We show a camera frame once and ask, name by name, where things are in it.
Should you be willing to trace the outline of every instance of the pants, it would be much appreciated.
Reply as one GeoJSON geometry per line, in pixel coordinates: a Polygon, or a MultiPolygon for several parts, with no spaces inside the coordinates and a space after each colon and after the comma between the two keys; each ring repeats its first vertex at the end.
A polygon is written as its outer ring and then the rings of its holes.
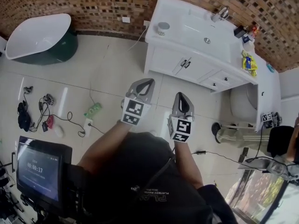
{"type": "MultiPolygon", "coordinates": [[[[237,130],[222,128],[217,132],[216,138],[220,143],[228,143],[235,147],[249,147],[254,150],[258,150],[258,146],[261,140],[260,132],[256,133],[254,130],[250,129],[237,130]]],[[[270,156],[270,153],[267,152],[270,132],[271,129],[263,130],[262,142],[260,147],[260,151],[268,156],[270,156]]]]}

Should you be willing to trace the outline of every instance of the white cabinet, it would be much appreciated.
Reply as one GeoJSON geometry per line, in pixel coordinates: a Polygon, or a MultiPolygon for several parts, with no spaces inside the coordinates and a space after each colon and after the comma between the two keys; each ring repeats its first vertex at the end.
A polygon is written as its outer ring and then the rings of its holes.
{"type": "Polygon", "coordinates": [[[216,92],[248,83],[203,56],[151,44],[148,45],[144,73],[149,70],[197,83],[216,92]]]}

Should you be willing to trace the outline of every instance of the mosaic tile wall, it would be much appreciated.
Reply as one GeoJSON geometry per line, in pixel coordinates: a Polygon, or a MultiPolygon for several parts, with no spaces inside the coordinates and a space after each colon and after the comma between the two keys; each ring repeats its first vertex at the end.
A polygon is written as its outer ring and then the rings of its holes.
{"type": "MultiPolygon", "coordinates": [[[[229,6],[235,25],[258,23],[256,52],[278,71],[299,66],[299,0],[184,0],[216,12],[229,6]]],[[[0,34],[9,37],[25,19],[68,13],[76,30],[140,35],[157,0],[0,0],[0,34]],[[119,21],[131,18],[130,24],[119,21]]]]}

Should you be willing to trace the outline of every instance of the faucet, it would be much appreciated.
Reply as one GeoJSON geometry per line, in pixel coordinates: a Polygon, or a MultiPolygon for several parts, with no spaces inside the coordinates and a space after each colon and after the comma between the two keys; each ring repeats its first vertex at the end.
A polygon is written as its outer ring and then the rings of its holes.
{"type": "Polygon", "coordinates": [[[228,7],[223,7],[218,13],[211,17],[213,22],[217,22],[218,20],[225,20],[228,18],[228,7]]]}

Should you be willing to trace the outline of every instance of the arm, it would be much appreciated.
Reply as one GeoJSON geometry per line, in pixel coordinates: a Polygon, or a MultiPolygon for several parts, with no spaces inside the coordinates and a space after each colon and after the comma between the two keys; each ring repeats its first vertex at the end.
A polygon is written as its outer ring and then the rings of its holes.
{"type": "Polygon", "coordinates": [[[188,144],[174,141],[174,147],[179,172],[195,189],[199,189],[203,186],[203,181],[188,144]]]}
{"type": "Polygon", "coordinates": [[[129,124],[118,122],[89,147],[78,165],[91,174],[97,174],[103,164],[111,159],[131,127],[129,124]]]}
{"type": "Polygon", "coordinates": [[[298,124],[299,124],[299,117],[296,118],[294,132],[290,140],[288,151],[286,152],[286,159],[290,162],[294,162],[296,156],[296,139],[299,133],[298,124]]]}

